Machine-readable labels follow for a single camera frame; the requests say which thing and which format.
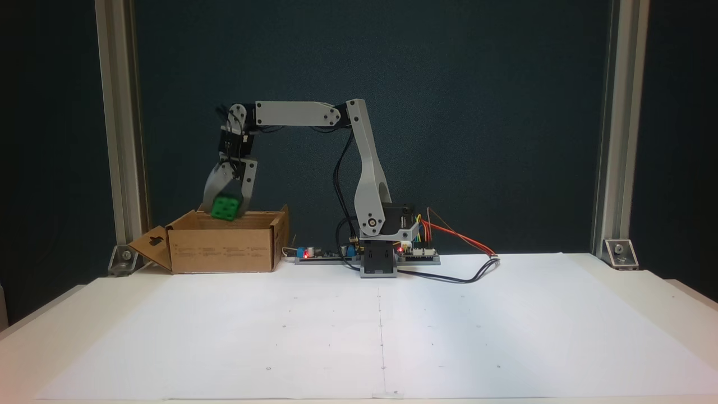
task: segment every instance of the black cable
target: black cable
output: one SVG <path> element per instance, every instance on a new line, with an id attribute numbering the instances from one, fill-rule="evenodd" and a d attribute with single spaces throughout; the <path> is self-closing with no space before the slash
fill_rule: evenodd
<path id="1" fill-rule="evenodd" d="M 284 125 L 282 125 L 282 126 L 280 126 L 280 127 L 276 127 L 276 129 L 275 129 L 275 126 L 271 126 L 271 127 L 257 127 L 257 129 L 259 129 L 259 131 L 262 132 L 262 133 L 274 133 L 274 132 L 277 132 L 277 131 L 280 131 L 280 130 L 284 129 Z"/>
<path id="2" fill-rule="evenodd" d="M 348 266 L 350 269 L 354 271 L 360 270 L 359 268 L 355 267 L 354 265 L 351 265 L 347 261 L 347 257 L 342 254 L 342 245 L 339 243 L 339 232 L 341 231 L 342 227 L 344 226 L 344 223 L 350 222 L 352 220 L 357 220 L 357 216 L 347 216 L 345 218 L 342 218 L 342 220 L 339 221 L 339 224 L 337 225 L 337 231 L 334 233 L 335 241 L 337 242 L 337 253 L 339 254 L 339 257 L 344 262 L 344 265 Z"/>
<path id="3" fill-rule="evenodd" d="M 352 225 L 352 222 L 350 220 L 349 216 L 349 209 L 347 208 L 347 204 L 344 201 L 344 194 L 342 193 L 342 187 L 341 183 L 339 181 L 339 169 L 342 165 L 342 160 L 344 159 L 344 155 L 347 153 L 347 150 L 349 149 L 349 146 L 352 144 L 352 140 L 354 140 L 354 131 L 351 131 L 349 133 L 349 139 L 347 139 L 347 144 L 344 145 L 344 150 L 342 150 L 342 154 L 339 156 L 339 160 L 337 161 L 336 166 L 334 166 L 334 192 L 337 194 L 337 198 L 339 199 L 339 204 L 342 208 L 342 211 L 344 212 L 344 217 L 349 222 L 349 233 L 351 237 L 356 237 L 356 230 L 354 230 L 354 225 Z"/>
<path id="4" fill-rule="evenodd" d="M 487 262 L 484 263 L 484 265 L 479 268 L 478 272 L 476 272 L 476 275 L 469 279 L 460 279 L 458 277 L 450 277 L 446 275 L 438 275 L 438 274 L 432 274 L 427 272 L 418 272 L 418 271 L 408 271 L 408 270 L 398 270 L 397 272 L 407 274 L 407 275 L 415 275 L 420 277 L 425 277 L 427 279 L 433 279 L 433 280 L 441 280 L 442 282 L 449 282 L 449 283 L 474 283 L 477 280 L 481 279 L 486 275 L 489 268 L 491 268 L 492 265 L 499 263 L 501 259 L 499 258 L 491 258 Z"/>
<path id="5" fill-rule="evenodd" d="M 329 129 L 329 130 L 318 129 L 318 127 L 309 127 L 309 128 L 310 128 L 311 130 L 313 130 L 313 131 L 315 131 L 315 132 L 319 132 L 319 133 L 332 133 L 332 132 L 335 132 L 335 131 L 337 131 L 337 130 L 339 130 L 339 129 L 348 129 L 348 128 L 351 128 L 351 125 L 347 125 L 347 126 L 345 126 L 345 127 L 335 127 L 334 129 Z"/>

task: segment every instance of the white table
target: white table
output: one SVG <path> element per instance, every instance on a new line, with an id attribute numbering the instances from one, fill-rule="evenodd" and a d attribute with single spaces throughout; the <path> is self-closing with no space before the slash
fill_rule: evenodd
<path id="1" fill-rule="evenodd" d="M 718 311 L 713 302 L 683 285 L 668 283 L 648 271 L 618 272 L 590 254 L 569 257 L 605 284 L 637 312 L 671 335 L 696 356 L 718 369 Z M 49 304 L 36 318 L 0 334 L 0 402 L 38 403 L 36 393 L 58 376 L 90 345 L 132 312 L 171 275 L 148 267 L 125 278 L 101 278 Z M 326 403 L 326 400 L 313 400 Z M 477 403 L 718 403 L 718 395 L 652 398 L 487 399 Z M 210 401 L 186 401 L 192 404 Z M 62 401 L 61 403 L 110 403 Z M 148 403 L 132 401 L 131 403 Z M 266 404 L 267 400 L 257 401 Z"/>

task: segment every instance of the green cube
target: green cube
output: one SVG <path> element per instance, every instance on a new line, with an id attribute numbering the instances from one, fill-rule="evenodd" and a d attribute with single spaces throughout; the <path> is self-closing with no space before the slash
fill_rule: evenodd
<path id="1" fill-rule="evenodd" d="M 237 198 L 218 196 L 215 198 L 214 205 L 212 205 L 212 212 L 210 215 L 215 219 L 232 221 L 235 216 L 237 216 L 239 206 L 240 201 Z"/>

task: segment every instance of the gray bracket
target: gray bracket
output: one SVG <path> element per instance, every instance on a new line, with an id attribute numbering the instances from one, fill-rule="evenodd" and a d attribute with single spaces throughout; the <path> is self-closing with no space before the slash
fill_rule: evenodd
<path id="1" fill-rule="evenodd" d="M 619 271 L 638 270 L 638 258 L 635 256 L 633 243 L 629 239 L 604 240 L 604 249 L 601 259 L 606 261 L 613 269 Z"/>
<path id="2" fill-rule="evenodd" d="M 107 276 L 122 277 L 132 275 L 137 267 L 137 252 L 126 245 L 118 245 L 112 249 L 110 265 L 107 266 Z"/>

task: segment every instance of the orange wire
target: orange wire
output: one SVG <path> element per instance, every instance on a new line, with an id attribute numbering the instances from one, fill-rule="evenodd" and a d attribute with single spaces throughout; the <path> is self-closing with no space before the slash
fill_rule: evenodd
<path id="1" fill-rule="evenodd" d="M 454 234 L 455 236 L 461 237 L 461 238 L 464 239 L 465 241 L 474 244 L 476 247 L 479 247 L 479 249 L 481 249 L 482 251 L 484 251 L 486 254 L 496 255 L 496 253 L 495 253 L 491 248 L 485 246 L 484 244 L 481 244 L 481 243 L 477 242 L 477 241 L 474 240 L 474 239 L 470 239 L 469 237 L 466 237 L 466 236 L 463 235 L 463 234 L 459 234 L 459 233 L 457 233 L 457 232 L 455 232 L 455 231 L 452 231 L 452 230 L 449 230 L 449 229 L 445 229 L 445 228 L 443 228 L 443 227 L 441 227 L 441 226 L 438 226 L 438 225 L 436 225 L 436 224 L 430 224 L 428 221 L 423 220 L 423 219 L 421 220 L 421 222 L 424 223 L 425 226 L 431 226 L 431 228 L 433 228 L 433 229 L 441 230 L 441 231 L 443 231 L 443 232 L 445 232 L 445 233 Z"/>

